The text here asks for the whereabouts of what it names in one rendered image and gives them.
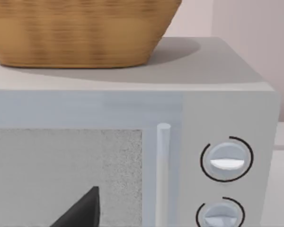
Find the pale microwave door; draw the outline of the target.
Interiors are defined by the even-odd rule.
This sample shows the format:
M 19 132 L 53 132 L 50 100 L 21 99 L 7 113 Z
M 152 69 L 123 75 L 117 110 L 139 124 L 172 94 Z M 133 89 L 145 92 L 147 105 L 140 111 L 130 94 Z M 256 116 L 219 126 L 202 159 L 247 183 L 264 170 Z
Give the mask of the pale microwave door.
M 0 91 L 0 227 L 50 227 L 93 186 L 100 227 L 155 227 L 157 125 L 171 125 L 177 222 L 183 94 Z

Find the pale microwave oven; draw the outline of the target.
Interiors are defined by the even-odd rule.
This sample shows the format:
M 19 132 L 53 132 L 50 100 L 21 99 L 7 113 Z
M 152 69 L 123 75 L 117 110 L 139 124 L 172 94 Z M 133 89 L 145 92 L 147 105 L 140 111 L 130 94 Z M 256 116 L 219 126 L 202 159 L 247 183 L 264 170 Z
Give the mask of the pale microwave oven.
M 165 37 L 148 64 L 124 69 L 20 69 L 0 66 L 0 91 L 132 91 L 183 94 L 177 222 L 203 227 L 209 205 L 239 210 L 235 227 L 259 227 L 278 122 L 280 97 L 223 40 Z M 220 180 L 204 166 L 223 142 L 242 145 L 250 161 Z

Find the woven wicker basket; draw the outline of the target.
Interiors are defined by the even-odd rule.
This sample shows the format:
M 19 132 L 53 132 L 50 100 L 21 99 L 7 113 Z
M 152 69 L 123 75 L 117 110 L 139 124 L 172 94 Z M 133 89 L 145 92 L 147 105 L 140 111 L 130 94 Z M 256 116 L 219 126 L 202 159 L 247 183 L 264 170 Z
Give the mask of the woven wicker basket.
M 124 68 L 145 64 L 182 0 L 0 0 L 0 65 Z

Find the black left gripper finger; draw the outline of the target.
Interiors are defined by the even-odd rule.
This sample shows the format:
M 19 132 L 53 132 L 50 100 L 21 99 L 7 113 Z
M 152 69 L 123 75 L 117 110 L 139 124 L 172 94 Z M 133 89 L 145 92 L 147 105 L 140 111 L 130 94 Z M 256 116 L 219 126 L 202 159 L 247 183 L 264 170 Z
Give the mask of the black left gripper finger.
M 99 187 L 93 186 L 50 227 L 99 227 Z

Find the pale round microwave knob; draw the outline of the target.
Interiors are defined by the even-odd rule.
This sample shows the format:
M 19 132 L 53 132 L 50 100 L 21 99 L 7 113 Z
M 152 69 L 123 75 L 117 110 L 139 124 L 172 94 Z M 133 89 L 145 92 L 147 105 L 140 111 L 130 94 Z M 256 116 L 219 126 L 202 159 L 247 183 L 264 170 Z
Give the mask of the pale round microwave knob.
M 212 177 L 229 180 L 240 176 L 249 161 L 249 152 L 242 145 L 223 142 L 207 152 L 204 166 Z
M 235 227 L 239 219 L 239 210 L 228 202 L 211 204 L 201 215 L 203 227 Z

